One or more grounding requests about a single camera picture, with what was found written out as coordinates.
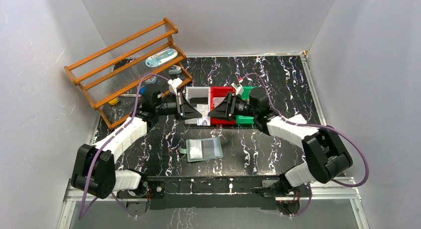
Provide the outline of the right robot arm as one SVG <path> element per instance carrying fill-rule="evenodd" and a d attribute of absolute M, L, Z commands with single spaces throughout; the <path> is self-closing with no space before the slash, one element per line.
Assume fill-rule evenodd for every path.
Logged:
<path fill-rule="evenodd" d="M 353 165 L 352 157 L 339 135 L 330 127 L 308 127 L 301 115 L 286 119 L 277 113 L 263 88 L 253 88 L 249 99 L 229 92 L 209 112 L 212 118 L 231 121 L 236 116 L 252 117 L 255 127 L 269 136 L 286 140 L 304 151 L 305 162 L 279 176 L 270 186 L 287 193 L 313 182 L 327 183 Z"/>

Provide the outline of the white VIP card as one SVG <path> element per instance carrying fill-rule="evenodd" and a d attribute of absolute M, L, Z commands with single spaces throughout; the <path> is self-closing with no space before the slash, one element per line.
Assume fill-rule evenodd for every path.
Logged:
<path fill-rule="evenodd" d="M 201 113 L 201 117 L 197 119 L 198 126 L 209 126 L 211 124 L 211 118 L 208 115 L 210 107 L 207 104 L 198 104 L 197 110 Z"/>

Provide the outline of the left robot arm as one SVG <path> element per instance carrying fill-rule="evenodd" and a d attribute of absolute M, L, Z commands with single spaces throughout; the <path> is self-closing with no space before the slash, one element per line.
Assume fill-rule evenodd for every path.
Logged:
<path fill-rule="evenodd" d="M 201 113 L 189 104 L 182 92 L 173 88 L 168 95 L 164 95 L 159 85 L 145 86 L 142 95 L 135 100 L 131 117 L 104 139 L 79 147 L 70 179 L 71 186 L 99 199 L 124 190 L 142 196 L 147 191 L 145 175 L 134 169 L 116 170 L 116 160 L 135 141 L 145 136 L 160 116 L 168 115 L 177 120 L 201 117 Z"/>

